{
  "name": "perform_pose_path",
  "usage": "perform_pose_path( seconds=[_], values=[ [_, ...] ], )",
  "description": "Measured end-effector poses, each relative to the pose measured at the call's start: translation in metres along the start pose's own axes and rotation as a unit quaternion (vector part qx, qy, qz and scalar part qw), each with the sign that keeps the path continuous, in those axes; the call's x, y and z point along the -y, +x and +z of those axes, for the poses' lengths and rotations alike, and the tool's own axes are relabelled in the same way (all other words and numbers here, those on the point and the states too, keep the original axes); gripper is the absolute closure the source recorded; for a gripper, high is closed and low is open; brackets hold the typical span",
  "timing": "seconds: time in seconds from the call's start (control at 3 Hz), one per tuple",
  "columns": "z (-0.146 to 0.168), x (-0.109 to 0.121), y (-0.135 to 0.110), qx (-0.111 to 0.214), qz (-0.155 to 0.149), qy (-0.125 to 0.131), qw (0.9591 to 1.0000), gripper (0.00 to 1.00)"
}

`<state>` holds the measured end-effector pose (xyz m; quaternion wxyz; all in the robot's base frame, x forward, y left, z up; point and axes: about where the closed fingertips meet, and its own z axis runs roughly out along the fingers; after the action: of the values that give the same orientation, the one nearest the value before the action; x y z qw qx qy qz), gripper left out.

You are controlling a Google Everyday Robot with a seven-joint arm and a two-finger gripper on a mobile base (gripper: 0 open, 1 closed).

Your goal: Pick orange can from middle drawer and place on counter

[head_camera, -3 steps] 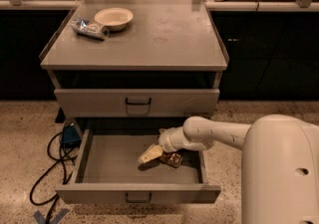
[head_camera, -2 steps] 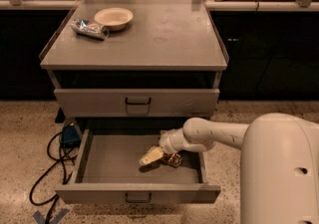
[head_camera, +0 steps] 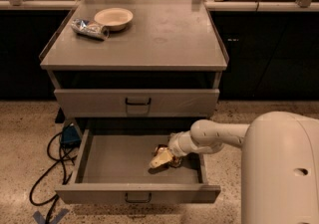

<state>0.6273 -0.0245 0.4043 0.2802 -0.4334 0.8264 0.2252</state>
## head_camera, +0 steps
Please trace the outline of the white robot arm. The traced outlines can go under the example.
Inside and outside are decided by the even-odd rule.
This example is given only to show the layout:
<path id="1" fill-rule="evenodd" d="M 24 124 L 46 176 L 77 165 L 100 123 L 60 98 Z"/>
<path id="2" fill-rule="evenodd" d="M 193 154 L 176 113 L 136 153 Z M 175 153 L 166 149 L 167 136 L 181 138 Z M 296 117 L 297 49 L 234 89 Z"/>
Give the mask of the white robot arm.
<path id="1" fill-rule="evenodd" d="M 157 168 L 190 153 L 241 149 L 241 224 L 319 224 L 319 120 L 268 112 L 250 124 L 201 119 L 158 150 Z"/>

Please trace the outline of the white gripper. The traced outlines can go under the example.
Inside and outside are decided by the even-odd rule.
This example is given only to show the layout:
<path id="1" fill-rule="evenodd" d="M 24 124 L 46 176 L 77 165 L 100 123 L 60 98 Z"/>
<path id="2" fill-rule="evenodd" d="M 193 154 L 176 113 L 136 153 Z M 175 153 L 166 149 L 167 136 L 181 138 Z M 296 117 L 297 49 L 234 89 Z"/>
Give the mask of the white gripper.
<path id="1" fill-rule="evenodd" d="M 150 168 L 158 168 L 173 160 L 173 155 L 183 157 L 192 153 L 192 139 L 189 131 L 172 133 L 167 148 L 160 148 L 150 162 Z"/>

